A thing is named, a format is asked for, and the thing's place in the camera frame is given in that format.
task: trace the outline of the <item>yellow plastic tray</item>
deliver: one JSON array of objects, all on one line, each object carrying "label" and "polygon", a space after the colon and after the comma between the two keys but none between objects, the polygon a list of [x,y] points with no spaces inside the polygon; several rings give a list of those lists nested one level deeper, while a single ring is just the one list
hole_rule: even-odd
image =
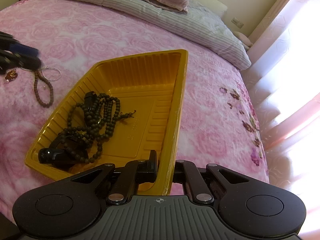
[{"label": "yellow plastic tray", "polygon": [[[180,116],[187,72],[188,52],[183,49],[150,52],[96,63],[68,93],[42,127],[27,152],[25,164],[59,180],[103,163],[125,166],[132,160],[148,159],[150,150],[157,151],[159,164],[156,182],[139,187],[142,195],[170,193],[179,137]],[[134,118],[117,122],[115,132],[103,144],[101,157],[93,164],[74,165],[68,172],[40,164],[38,152],[48,148],[57,134],[67,126],[71,106],[83,102],[85,93],[95,91],[118,97],[124,113]],[[84,125],[83,113],[77,108],[72,126]],[[88,153],[97,151],[96,143]]]}]

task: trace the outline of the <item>wall outlet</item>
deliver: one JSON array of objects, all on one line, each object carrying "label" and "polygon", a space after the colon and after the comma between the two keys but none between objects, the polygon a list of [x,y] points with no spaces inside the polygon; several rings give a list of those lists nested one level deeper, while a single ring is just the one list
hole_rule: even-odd
[{"label": "wall outlet", "polygon": [[231,22],[232,22],[233,24],[235,24],[239,29],[241,29],[241,28],[243,27],[243,23],[240,22],[237,18],[233,18],[233,19],[231,20]]}]

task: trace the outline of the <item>triangular cutout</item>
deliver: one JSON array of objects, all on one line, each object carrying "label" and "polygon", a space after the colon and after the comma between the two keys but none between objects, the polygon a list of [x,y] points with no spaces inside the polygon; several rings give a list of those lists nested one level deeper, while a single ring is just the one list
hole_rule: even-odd
[{"label": "triangular cutout", "polygon": [[239,175],[236,175],[230,171],[219,170],[219,172],[231,184],[245,183],[245,182],[249,181],[249,180],[247,180]]},{"label": "triangular cutout", "polygon": [[93,172],[90,172],[89,174],[83,175],[79,178],[73,179],[73,182],[79,182],[84,184],[89,184],[93,182],[93,180],[102,172],[102,170],[96,170]]}]

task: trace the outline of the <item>curtain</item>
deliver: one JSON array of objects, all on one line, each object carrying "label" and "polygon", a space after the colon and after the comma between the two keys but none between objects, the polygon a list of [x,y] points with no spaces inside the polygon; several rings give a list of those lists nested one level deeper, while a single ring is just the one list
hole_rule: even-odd
[{"label": "curtain", "polygon": [[270,183],[298,195],[300,237],[320,239],[320,0],[278,0],[250,36],[242,72],[260,123]]}]

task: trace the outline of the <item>floral blanket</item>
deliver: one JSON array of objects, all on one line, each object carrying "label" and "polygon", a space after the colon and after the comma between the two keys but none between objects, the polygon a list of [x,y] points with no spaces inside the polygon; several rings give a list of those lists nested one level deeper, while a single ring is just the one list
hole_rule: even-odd
[{"label": "floral blanket", "polygon": [[[9,219],[18,196],[50,182],[24,157],[68,91],[98,61],[150,51],[189,52],[177,159],[198,167],[218,163],[268,182],[257,118],[240,73],[211,50],[133,16],[69,0],[18,2],[0,11],[0,30],[38,48],[44,65],[62,73],[52,82],[49,109],[36,101],[33,73],[17,69],[17,79],[0,82],[0,212]],[[38,88],[48,99],[48,89]],[[172,194],[178,193],[173,187]]]}]

